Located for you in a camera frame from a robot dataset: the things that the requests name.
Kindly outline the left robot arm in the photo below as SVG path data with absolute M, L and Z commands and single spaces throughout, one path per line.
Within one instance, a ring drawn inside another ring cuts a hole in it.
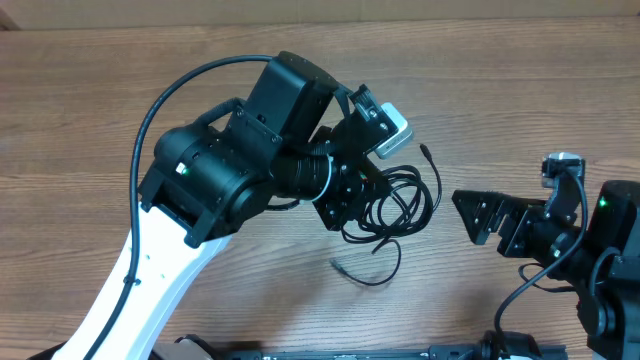
M 43 358 L 148 358 L 193 280 L 273 198 L 312 204 L 337 231 L 390 193 L 369 154 L 410 139 L 398 110 L 296 54 L 260 62 L 247 98 L 166 132 L 146 172 L 133 153 L 130 235 L 80 327 Z

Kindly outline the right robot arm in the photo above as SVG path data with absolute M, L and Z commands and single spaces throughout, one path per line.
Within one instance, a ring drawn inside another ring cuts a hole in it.
M 496 233 L 498 252 L 531 258 L 548 277 L 578 294 L 578 318 L 587 345 L 605 359 L 639 356 L 639 185 L 602 185 L 588 228 L 576 225 L 581 198 L 573 181 L 556 198 L 526 199 L 497 192 L 457 190 L 452 201 L 470 240 Z

